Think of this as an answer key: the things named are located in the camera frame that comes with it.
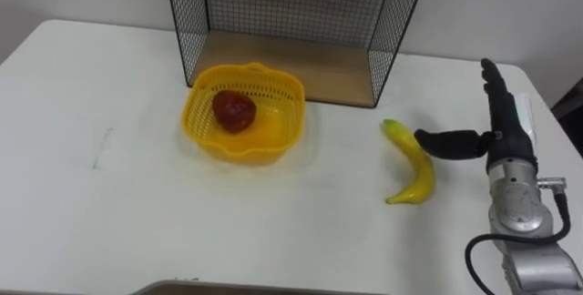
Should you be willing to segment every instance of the wire shelf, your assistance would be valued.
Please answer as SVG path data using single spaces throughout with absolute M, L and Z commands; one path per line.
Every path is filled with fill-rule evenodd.
M 293 70 L 306 86 L 308 99 L 375 107 L 417 0 L 170 2 L 189 86 L 200 68 L 210 63 L 238 64 L 252 59 L 272 68 Z M 216 32 L 221 34 L 209 36 Z M 230 39 L 225 32 L 246 36 L 225 40 Z M 257 46 L 278 50 L 273 53 Z M 357 48 L 362 53 L 331 50 L 329 46 Z M 297 51 L 288 53 L 287 47 Z M 247 55 L 250 51 L 256 56 Z M 352 88 L 359 94 L 351 93 Z

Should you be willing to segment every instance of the black wire mesh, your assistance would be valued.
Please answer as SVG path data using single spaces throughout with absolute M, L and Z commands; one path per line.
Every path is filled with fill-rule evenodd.
M 192 72 L 209 33 L 205 0 L 170 0 L 179 40 L 184 76 L 192 86 Z
M 415 3 L 416 0 L 384 0 L 368 52 L 375 104 L 393 66 Z
M 208 0 L 210 28 L 366 48 L 383 0 Z
M 209 30 L 368 49 L 374 105 L 417 0 L 170 0 L 189 86 Z

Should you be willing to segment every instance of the black cable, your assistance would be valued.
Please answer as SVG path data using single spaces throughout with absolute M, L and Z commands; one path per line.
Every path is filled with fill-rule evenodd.
M 470 240 L 467 245 L 465 246 L 465 265 L 467 266 L 467 270 L 472 276 L 472 279 L 476 283 L 476 285 L 482 290 L 486 295 L 495 295 L 492 290 L 490 290 L 485 283 L 478 277 L 476 270 L 474 270 L 474 265 L 472 264 L 472 249 L 480 242 L 486 240 L 503 240 L 503 241 L 512 241 L 522 244 L 531 244 L 531 245 L 550 245 L 555 244 L 559 240 L 566 237 L 566 235 L 571 230 L 571 218 L 568 214 L 568 206 L 567 206 L 567 196 L 565 193 L 559 193 L 555 195 L 555 203 L 557 204 L 558 214 L 560 215 L 561 219 L 563 220 L 563 228 L 553 236 L 548 236 L 544 238 L 526 238 L 526 237 L 519 237 L 519 236 L 510 236 L 510 235 L 502 235 L 502 234 L 484 234 L 474 237 Z

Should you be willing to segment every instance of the scratch mark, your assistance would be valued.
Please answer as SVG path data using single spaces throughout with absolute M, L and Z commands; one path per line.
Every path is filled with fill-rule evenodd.
M 103 152 L 103 149 L 106 146 L 107 139 L 109 138 L 109 135 L 111 135 L 112 131 L 113 131 L 113 127 L 110 127 L 109 129 L 106 130 L 106 133 L 103 135 L 103 138 L 101 139 L 101 145 L 99 145 L 99 151 L 97 152 L 97 156 L 95 157 L 95 161 L 93 161 L 92 169 L 97 169 L 97 170 L 100 169 L 99 157 L 101 156 L 101 153 Z

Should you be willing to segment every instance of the banana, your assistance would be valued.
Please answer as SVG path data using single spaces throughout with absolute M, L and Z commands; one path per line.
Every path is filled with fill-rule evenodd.
M 387 204 L 421 204 L 434 192 L 435 173 L 431 159 L 425 154 L 413 133 L 403 124 L 392 119 L 383 121 L 383 131 L 407 156 L 415 171 L 415 179 L 399 194 L 387 198 Z

